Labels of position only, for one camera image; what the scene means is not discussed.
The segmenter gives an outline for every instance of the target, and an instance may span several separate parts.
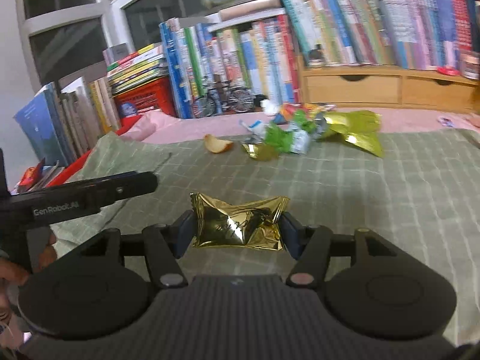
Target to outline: human hand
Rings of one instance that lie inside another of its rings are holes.
[[[48,245],[45,246],[45,249],[38,257],[38,270],[42,270],[57,259],[57,253],[52,246],[55,242],[57,242],[57,238],[51,233]],[[0,328],[8,326],[0,334],[0,346],[2,347],[14,349],[22,343],[23,333],[18,329],[17,324],[9,325],[13,318],[13,312],[10,308],[6,289],[9,283],[22,286],[29,276],[30,274],[25,268],[7,259],[0,258],[0,279],[3,282],[0,285]]]

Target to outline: wooden drawer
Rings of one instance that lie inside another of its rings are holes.
[[[311,103],[399,103],[399,76],[307,76]]]
[[[442,79],[405,77],[403,104],[416,104],[435,109],[467,112],[473,108],[473,91],[476,85]]]

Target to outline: red box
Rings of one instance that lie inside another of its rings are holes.
[[[177,117],[173,105],[169,77],[162,77],[140,88],[114,97],[120,118],[141,114],[153,109]]]

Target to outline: gold wrapper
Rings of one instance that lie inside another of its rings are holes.
[[[327,130],[320,139],[341,134],[345,142],[366,150],[377,157],[383,157],[383,149],[378,140],[380,130],[380,115],[362,110],[353,112],[324,112],[328,123]]]
[[[190,198],[197,215],[195,247],[282,249],[277,221],[289,198],[277,196],[236,206],[203,193],[191,193]]]
[[[241,145],[249,157],[257,161],[270,161],[278,157],[278,151],[275,150],[273,146],[266,145],[265,143],[242,143]]]

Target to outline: white wall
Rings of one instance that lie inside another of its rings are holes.
[[[0,7],[0,147],[7,182],[13,187],[25,169],[38,162],[27,137],[13,119],[35,93],[22,51],[16,0],[0,0]]]

